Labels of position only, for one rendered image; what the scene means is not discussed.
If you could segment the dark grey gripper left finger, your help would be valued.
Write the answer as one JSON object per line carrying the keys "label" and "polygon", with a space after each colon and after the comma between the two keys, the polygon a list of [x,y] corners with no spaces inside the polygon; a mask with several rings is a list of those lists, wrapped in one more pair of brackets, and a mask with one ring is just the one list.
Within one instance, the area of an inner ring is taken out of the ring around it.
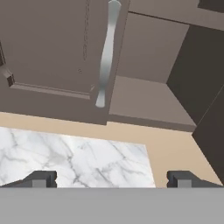
{"label": "dark grey gripper left finger", "polygon": [[56,171],[33,171],[24,179],[20,179],[3,187],[56,188]]}

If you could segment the brown cabinet door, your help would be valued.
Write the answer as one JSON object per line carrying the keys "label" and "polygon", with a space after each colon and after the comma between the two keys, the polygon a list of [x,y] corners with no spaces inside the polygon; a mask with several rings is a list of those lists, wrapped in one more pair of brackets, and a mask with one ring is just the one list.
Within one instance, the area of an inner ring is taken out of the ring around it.
{"label": "brown cabinet door", "polygon": [[0,112],[106,123],[130,7],[118,1],[106,104],[97,108],[109,0],[0,0]]}

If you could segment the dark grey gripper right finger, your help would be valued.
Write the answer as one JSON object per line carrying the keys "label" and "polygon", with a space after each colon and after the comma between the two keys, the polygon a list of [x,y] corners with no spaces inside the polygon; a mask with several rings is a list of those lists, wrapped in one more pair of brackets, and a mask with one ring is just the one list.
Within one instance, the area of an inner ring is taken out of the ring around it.
{"label": "dark grey gripper right finger", "polygon": [[168,179],[167,187],[221,187],[221,185],[198,178],[190,171],[168,171],[166,177]]}

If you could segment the brown open cabinet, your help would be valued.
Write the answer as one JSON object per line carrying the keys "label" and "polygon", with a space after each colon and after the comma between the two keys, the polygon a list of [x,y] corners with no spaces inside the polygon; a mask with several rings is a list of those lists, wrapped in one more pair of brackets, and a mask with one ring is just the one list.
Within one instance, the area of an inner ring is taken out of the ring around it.
{"label": "brown open cabinet", "polygon": [[130,0],[109,118],[192,133],[224,184],[224,0]]}

